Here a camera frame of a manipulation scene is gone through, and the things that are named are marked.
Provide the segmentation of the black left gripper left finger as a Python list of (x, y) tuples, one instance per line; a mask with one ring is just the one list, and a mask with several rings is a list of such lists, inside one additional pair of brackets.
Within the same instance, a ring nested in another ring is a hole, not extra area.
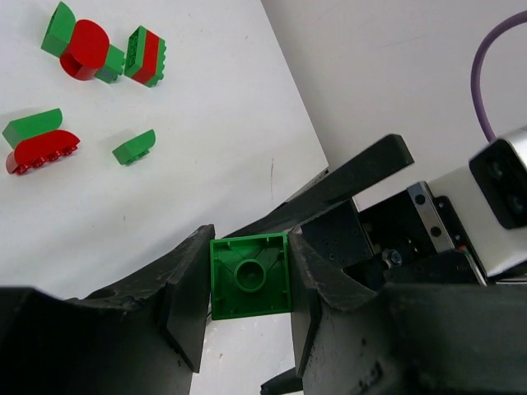
[(186, 394), (199, 371), (212, 225), (86, 298), (1, 289), (4, 394)]

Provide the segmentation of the green red striped lego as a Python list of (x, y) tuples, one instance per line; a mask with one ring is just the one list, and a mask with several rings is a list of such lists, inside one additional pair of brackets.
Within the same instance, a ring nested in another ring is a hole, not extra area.
[(144, 26), (128, 38), (124, 75), (146, 86), (154, 87), (164, 78), (166, 41)]

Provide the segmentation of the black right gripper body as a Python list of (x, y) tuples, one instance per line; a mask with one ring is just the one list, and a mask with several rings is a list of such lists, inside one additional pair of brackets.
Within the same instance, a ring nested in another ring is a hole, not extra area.
[(487, 276), (446, 196), (424, 182), (358, 211), (338, 204), (302, 225), (315, 252), (367, 288), (386, 283), (479, 284)]

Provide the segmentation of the red studded lego brick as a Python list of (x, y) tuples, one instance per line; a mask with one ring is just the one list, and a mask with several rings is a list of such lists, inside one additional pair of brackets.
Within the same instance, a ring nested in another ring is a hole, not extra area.
[(22, 175), (54, 162), (62, 156), (71, 155), (80, 144), (80, 139), (73, 133), (56, 129), (28, 138), (20, 142), (6, 159), (6, 170), (9, 174)]

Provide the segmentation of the green square lego brick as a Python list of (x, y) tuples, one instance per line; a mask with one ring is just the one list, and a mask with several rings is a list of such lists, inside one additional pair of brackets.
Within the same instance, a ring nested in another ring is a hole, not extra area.
[(213, 320), (291, 312), (285, 233), (214, 239), (210, 265)]

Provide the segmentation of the green sloped lego brick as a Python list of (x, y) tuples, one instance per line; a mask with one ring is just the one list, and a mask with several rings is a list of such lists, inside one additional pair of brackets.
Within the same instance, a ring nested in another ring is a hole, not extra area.
[(12, 149), (27, 139), (58, 129), (63, 122), (60, 108), (51, 109), (37, 114), (10, 121), (2, 131), (2, 135)]

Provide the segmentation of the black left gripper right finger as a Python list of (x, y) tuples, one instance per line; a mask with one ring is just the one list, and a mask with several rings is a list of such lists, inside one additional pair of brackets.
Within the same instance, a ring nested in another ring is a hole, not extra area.
[(307, 394), (523, 394), (523, 286), (374, 292), (288, 238), (298, 374)]

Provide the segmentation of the green curved lego piece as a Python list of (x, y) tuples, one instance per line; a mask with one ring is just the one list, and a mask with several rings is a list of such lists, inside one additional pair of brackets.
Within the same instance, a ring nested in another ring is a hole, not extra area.
[(131, 165), (150, 153), (156, 144), (156, 132), (150, 129), (122, 143), (112, 154), (120, 165)]

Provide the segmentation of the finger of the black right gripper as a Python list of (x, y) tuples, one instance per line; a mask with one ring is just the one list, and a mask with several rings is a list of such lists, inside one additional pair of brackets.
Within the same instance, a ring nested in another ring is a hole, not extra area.
[(302, 379), (296, 375), (296, 369), (291, 368), (260, 386), (261, 395), (281, 395), (297, 393), (303, 390)]
[(232, 237), (282, 232), (352, 198), (414, 163), (402, 136), (389, 134), (263, 218), (229, 234)]

